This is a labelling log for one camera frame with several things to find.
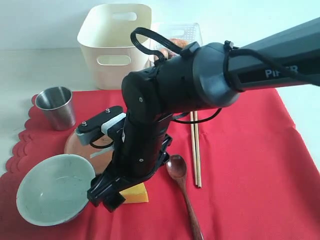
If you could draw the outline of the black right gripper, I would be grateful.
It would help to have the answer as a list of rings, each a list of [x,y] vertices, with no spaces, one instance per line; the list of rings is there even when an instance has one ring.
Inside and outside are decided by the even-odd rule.
[[[137,185],[150,179],[170,155],[166,152],[172,142],[167,134],[171,114],[162,115],[151,122],[140,122],[131,115],[124,118],[120,128],[109,129],[114,143],[111,163],[91,180],[88,200],[97,207],[100,203],[115,211],[125,197],[114,185]]]

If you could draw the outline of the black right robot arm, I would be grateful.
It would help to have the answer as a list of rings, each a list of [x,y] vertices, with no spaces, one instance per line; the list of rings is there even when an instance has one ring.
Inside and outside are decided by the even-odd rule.
[[[231,41],[179,47],[144,27],[130,39],[157,61],[123,79],[125,107],[107,108],[88,121],[89,129],[111,138],[106,148],[113,154],[91,181],[87,198],[110,212],[125,201],[121,191],[147,181],[169,160],[167,130],[177,113],[221,111],[249,90],[320,84],[319,19],[244,47]]]

